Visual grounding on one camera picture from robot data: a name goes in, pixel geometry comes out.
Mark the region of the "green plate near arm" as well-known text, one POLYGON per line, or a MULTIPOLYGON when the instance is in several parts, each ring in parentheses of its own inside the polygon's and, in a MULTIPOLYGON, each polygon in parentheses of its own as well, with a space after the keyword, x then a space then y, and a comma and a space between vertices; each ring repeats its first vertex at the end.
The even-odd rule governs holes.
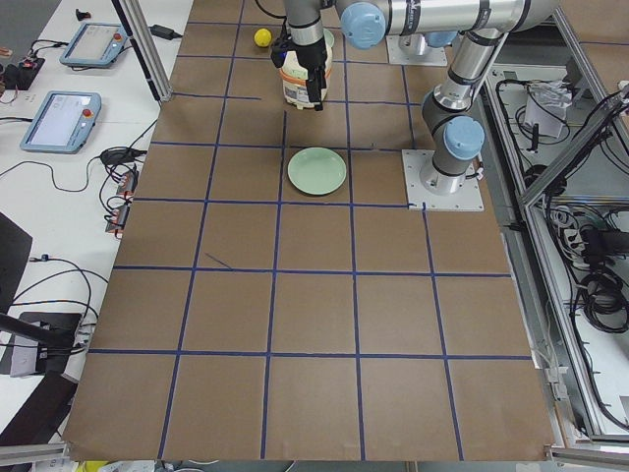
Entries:
POLYGON ((288 177, 299 191, 323 196, 342 186, 347 177, 347 167, 337 152, 324 147, 309 147, 290 158, 288 177))
POLYGON ((324 35, 326 47, 332 48, 335 42, 334 34, 329 29, 323 29, 323 35, 324 35))

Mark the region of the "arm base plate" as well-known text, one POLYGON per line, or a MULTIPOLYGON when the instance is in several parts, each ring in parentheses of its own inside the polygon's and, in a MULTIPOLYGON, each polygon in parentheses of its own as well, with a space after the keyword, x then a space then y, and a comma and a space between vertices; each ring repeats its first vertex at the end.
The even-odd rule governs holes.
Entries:
POLYGON ((443 47, 430 47, 421 34, 386 38, 388 62, 393 65, 446 67, 443 47))
POLYGON ((403 149, 407 207, 427 211, 484 211, 485 206, 474 167, 455 177, 439 174, 432 165, 430 149, 403 149))

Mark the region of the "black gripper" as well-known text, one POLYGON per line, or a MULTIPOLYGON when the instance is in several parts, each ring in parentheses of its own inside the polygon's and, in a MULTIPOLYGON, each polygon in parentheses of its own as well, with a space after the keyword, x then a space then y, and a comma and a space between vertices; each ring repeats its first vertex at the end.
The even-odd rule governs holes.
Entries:
POLYGON ((271 60, 280 71, 288 57, 288 52, 294 51, 298 63, 304 68, 308 76, 306 86, 308 88, 309 102, 314 105, 315 111, 323 109, 322 91, 327 88, 326 66, 327 49, 324 38, 309 45, 298 45, 289 36, 278 37, 271 45, 271 60))

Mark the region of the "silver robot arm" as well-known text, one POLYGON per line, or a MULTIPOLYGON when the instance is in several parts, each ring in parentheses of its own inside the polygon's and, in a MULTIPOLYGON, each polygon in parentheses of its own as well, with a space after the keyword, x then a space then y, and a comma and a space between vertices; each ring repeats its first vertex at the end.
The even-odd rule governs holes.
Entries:
POLYGON ((328 57, 321 12, 335 8, 345 38, 362 50, 387 36, 462 33, 446 79, 427 94, 423 118, 435 143, 420 171, 425 189, 450 196, 459 191, 466 171, 485 142, 483 127, 469 117, 476 94, 504 40, 531 29, 557 8, 555 1, 287 1, 279 37, 270 57, 276 68, 288 52, 306 70, 306 89, 315 110, 322 108, 328 57))

